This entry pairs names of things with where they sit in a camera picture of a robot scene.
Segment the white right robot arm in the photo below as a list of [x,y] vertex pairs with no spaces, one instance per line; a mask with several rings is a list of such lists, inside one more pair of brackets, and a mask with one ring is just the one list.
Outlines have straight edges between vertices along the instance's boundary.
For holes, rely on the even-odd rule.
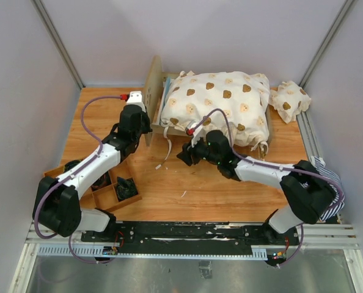
[[215,165],[227,179],[255,182],[283,191],[287,205],[271,213],[257,231],[250,234],[269,244],[277,244],[286,232],[300,224],[317,223],[336,197],[334,182],[323,177],[309,161],[281,165],[242,156],[218,130],[206,136],[194,136],[182,146],[177,157],[188,166],[205,160]]

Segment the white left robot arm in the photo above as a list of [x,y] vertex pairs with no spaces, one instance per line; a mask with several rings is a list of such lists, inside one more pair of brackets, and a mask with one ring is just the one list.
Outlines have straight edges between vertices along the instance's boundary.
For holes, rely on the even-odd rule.
[[33,211],[38,237],[69,237],[75,231],[94,231],[105,242],[113,240],[117,234],[114,216],[98,208],[83,209],[79,201],[102,175],[137,150],[141,135],[150,132],[144,104],[127,103],[119,122],[91,155],[56,178],[44,177],[38,185]]

